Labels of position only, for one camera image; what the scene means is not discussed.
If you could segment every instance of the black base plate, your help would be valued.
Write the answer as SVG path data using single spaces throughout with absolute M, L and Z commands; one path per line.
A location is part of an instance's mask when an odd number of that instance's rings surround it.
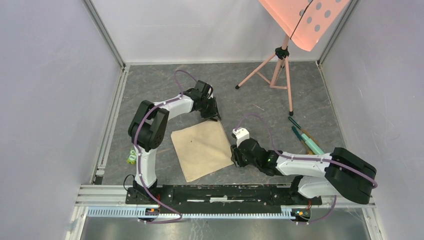
M 162 185 L 152 189 L 151 192 L 161 202 L 183 214 L 281 213 L 281 205 L 308 205 L 309 199 L 294 200 L 289 190 L 290 186 L 284 184 L 231 184 Z M 214 200 L 215 198 L 241 202 L 222 202 Z M 323 204 L 320 197 L 310 200 L 312 205 Z M 142 205 L 155 202 L 130 187 L 125 203 Z M 161 207 L 160 212 L 172 213 L 164 207 Z

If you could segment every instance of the beige cloth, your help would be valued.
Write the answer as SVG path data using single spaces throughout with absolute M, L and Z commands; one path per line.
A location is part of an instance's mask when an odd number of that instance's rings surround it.
M 233 164 L 230 142 L 220 121 L 207 120 L 173 131 L 171 139 L 187 182 Z

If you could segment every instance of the mint green tube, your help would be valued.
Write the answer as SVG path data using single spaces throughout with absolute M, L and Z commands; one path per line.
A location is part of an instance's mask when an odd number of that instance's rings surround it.
M 314 154 L 316 155 L 324 154 L 321 148 L 314 141 L 312 141 L 312 139 L 306 136 L 306 134 L 303 133 L 302 138 L 305 141 L 306 145 L 312 150 Z

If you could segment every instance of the tripod clamp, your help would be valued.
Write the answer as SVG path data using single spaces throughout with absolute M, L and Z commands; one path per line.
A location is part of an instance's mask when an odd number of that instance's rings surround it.
M 285 59 L 286 57 L 288 57 L 288 56 L 290 55 L 290 53 L 289 53 L 289 50 L 288 50 L 288 49 L 289 49 L 288 47 L 286 47 L 285 49 L 283 49 L 282 47 L 277 47 L 277 48 L 275 49 L 275 55 L 276 55 L 279 59 L 283 60 L 283 59 Z

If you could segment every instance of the pink panel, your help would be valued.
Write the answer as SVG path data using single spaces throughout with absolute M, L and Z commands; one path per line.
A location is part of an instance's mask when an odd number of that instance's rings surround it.
M 259 0 L 282 29 L 291 36 L 311 0 Z M 313 0 L 291 40 L 311 51 L 349 0 Z

